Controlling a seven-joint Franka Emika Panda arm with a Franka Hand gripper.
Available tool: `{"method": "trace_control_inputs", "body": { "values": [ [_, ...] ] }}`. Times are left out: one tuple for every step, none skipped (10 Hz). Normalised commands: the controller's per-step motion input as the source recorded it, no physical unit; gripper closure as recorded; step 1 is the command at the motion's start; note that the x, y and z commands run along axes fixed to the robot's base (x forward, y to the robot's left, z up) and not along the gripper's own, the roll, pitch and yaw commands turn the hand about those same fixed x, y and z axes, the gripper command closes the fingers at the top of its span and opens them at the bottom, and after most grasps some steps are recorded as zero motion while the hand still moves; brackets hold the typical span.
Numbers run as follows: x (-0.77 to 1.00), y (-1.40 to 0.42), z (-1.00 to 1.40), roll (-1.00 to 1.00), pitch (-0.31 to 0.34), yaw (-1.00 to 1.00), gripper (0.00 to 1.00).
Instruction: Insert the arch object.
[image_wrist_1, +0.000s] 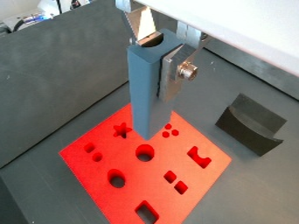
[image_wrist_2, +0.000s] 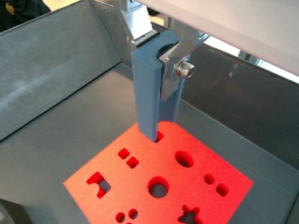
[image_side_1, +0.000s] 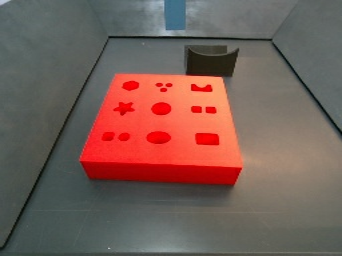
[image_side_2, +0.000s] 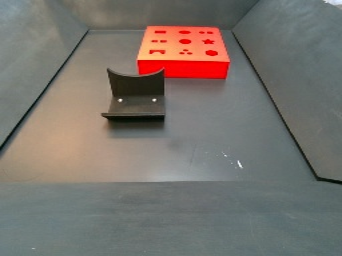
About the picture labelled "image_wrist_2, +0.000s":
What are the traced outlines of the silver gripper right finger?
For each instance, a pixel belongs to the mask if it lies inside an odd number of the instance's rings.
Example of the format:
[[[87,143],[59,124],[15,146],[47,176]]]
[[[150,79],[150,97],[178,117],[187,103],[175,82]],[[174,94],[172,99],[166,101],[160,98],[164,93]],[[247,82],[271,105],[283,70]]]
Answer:
[[[203,31],[190,27],[175,19],[170,22],[170,28],[179,40],[159,57],[159,60],[163,62],[163,101],[166,101],[179,89],[180,80],[192,77],[195,66],[190,63],[190,57],[192,52],[210,37]]]

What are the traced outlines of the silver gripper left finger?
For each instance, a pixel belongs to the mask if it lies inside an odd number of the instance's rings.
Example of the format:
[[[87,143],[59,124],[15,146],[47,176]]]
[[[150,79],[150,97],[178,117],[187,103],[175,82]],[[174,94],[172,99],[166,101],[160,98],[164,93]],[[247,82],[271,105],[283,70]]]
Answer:
[[[136,0],[115,0],[115,11],[128,43],[140,47],[159,34],[152,27],[147,7]]]

